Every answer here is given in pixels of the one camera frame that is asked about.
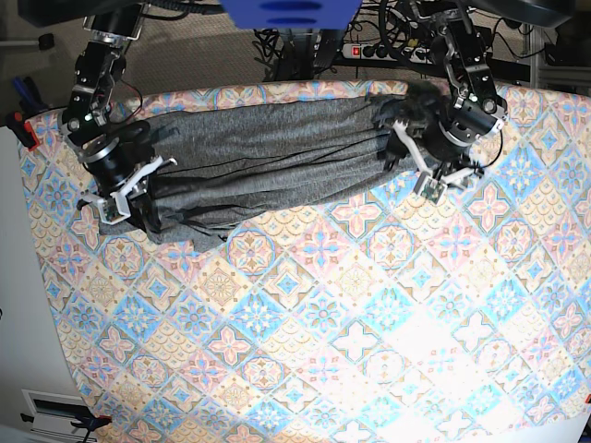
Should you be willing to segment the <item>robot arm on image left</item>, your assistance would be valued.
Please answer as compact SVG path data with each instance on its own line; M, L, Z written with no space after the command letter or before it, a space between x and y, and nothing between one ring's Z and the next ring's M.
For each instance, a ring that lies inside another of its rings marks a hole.
M147 7L132 4L86 18L91 39L75 65L76 82L60 132L96 191L81 194L78 206L95 207L105 225L128 222L158 233L162 223L153 202L157 173L176 163L156 154L151 126L133 116L112 116L112 92L127 66L124 46L137 39Z

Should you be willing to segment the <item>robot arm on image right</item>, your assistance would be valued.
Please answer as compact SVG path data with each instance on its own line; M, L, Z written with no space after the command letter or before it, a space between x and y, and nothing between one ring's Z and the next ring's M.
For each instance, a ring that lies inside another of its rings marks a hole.
M429 64L415 64L403 48L392 44L388 2L379 5L380 39L387 54L426 76L443 75L449 95L421 90L391 106L383 106L379 126L390 130L394 159L411 157L419 171L414 192L437 204L449 187L462 188L471 175L482 176L487 165L470 155L472 145L500 138L507 120L507 102L498 94L486 60L486 44L461 1L400 1L395 8L402 25L419 30L428 48Z

